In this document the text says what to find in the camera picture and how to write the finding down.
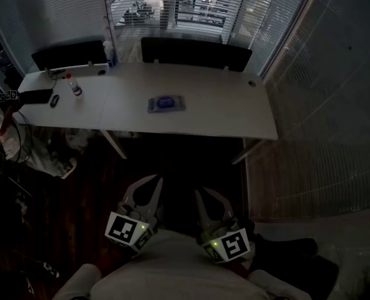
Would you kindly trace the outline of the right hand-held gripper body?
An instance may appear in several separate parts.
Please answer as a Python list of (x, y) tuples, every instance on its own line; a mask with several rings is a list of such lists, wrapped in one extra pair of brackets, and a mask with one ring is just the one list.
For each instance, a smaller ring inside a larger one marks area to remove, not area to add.
[(198, 244), (214, 263), (228, 263), (248, 258), (254, 252), (255, 224), (250, 220), (229, 216), (221, 220), (200, 219)]

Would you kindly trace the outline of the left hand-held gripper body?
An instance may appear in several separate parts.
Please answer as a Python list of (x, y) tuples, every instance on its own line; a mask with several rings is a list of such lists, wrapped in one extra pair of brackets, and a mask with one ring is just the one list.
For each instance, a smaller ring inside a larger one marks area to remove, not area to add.
[(158, 232), (157, 224), (150, 226), (145, 218), (145, 207), (132, 207), (120, 202), (116, 212), (111, 212), (105, 236), (124, 248), (138, 253)]

